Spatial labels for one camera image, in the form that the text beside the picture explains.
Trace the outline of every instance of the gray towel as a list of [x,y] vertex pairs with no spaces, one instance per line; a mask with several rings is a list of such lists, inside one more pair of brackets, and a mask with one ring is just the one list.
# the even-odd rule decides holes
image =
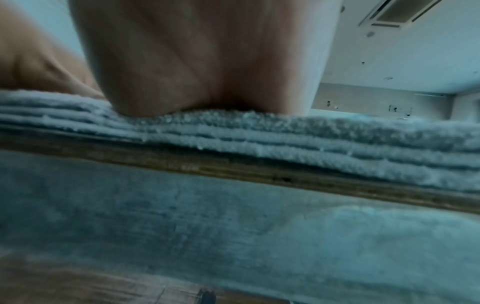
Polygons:
[[0,125],[143,145],[173,144],[409,185],[480,191],[480,124],[227,111],[131,119],[109,103],[89,98],[0,91]]

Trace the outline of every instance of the ceiling air vent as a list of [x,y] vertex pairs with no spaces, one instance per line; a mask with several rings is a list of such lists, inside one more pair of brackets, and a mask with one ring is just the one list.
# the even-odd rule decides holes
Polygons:
[[382,0],[360,26],[401,29],[417,21],[440,2],[442,0]]

